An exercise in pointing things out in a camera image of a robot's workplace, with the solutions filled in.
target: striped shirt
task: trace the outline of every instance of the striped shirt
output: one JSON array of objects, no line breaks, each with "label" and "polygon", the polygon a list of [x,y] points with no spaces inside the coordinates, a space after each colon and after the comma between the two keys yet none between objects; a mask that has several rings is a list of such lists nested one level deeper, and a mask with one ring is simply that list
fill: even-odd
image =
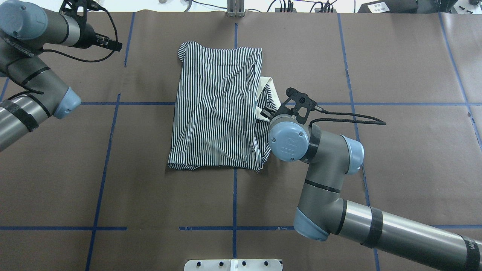
[{"label": "striped shirt", "polygon": [[272,84],[257,93],[261,48],[211,49],[188,41],[178,56],[183,66],[168,166],[262,169],[270,152],[268,122],[256,107],[278,109],[279,101]]}]

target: gray robot arm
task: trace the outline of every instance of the gray robot arm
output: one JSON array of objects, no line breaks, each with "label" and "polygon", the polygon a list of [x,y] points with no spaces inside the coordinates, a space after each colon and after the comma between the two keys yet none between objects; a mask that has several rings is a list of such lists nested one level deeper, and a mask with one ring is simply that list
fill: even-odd
[{"label": "gray robot arm", "polygon": [[297,113],[264,114],[272,118],[274,155],[309,164],[295,215],[298,233],[319,241],[333,233],[439,270],[482,271],[481,242],[340,198],[344,176],[363,162],[360,142],[301,124]]},{"label": "gray robot arm", "polygon": [[[79,3],[99,9],[91,0]],[[86,23],[86,14],[76,16],[77,6],[68,9],[65,5],[66,1],[64,14],[18,0],[0,5],[0,76],[9,77],[26,89],[0,103],[0,151],[50,116],[62,119],[81,103],[75,92],[38,57],[44,44],[121,49],[121,43],[96,34]]]}]

